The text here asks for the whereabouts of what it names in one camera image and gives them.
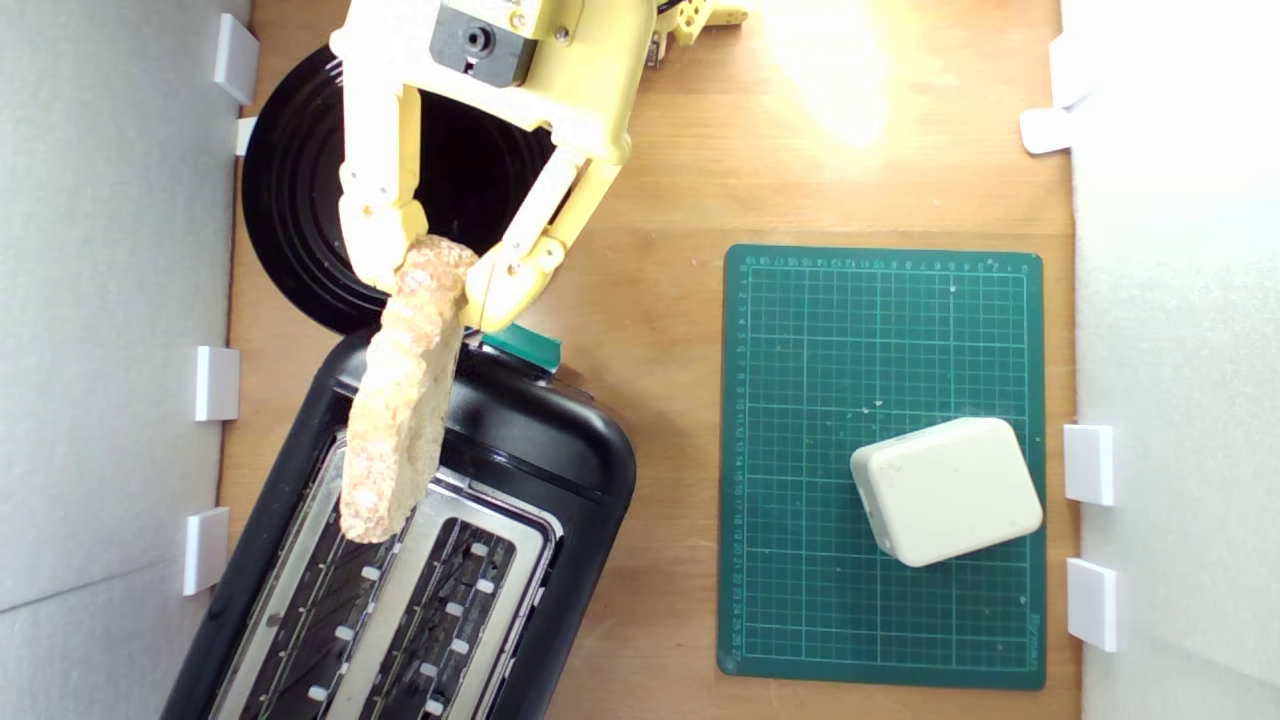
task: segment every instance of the white plastic box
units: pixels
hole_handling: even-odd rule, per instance
[[[850,469],[876,542],[911,568],[1025,536],[1044,520],[1018,436],[998,418],[869,445]]]

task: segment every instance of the white bracket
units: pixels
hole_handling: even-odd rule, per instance
[[[1066,497],[1111,507],[1116,503],[1115,448],[1107,425],[1065,425],[1062,466]]]
[[[223,570],[227,569],[230,516],[229,509],[215,507],[187,518],[182,594],[193,596],[214,585],[223,577]]]
[[[214,59],[214,82],[241,105],[253,102],[257,87],[259,42],[253,33],[230,13],[218,20],[218,55]]]
[[[1066,560],[1066,632],[1103,652],[1116,651],[1115,570]]]
[[[1064,32],[1048,44],[1053,106],[1025,110],[1019,118],[1023,147],[1032,155],[1066,150],[1075,141],[1071,108],[1093,91],[1096,63],[1088,44]]]
[[[248,140],[257,127],[257,115],[236,120],[236,156],[243,158],[248,152]]]
[[[239,418],[239,350],[196,350],[196,421]]]

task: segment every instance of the green cutting mat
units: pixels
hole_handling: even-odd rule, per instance
[[[1000,416],[1043,502],[1039,258],[739,245],[724,266],[721,669],[1042,688],[1043,528],[910,569],[849,470],[864,445]]]

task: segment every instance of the teal tab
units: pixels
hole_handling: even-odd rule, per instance
[[[561,342],[553,337],[535,333],[524,325],[508,325],[495,333],[485,333],[481,342],[532,363],[554,374],[561,366]]]

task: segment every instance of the robotic arm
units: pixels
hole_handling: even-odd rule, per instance
[[[660,59],[669,33],[687,45],[708,24],[745,19],[717,0],[352,0],[330,47],[343,60],[338,214],[356,274],[389,291],[408,245],[429,229],[413,199],[417,88],[526,131],[549,128],[554,154],[467,278],[462,322],[507,327],[547,287],[630,156],[646,60]]]

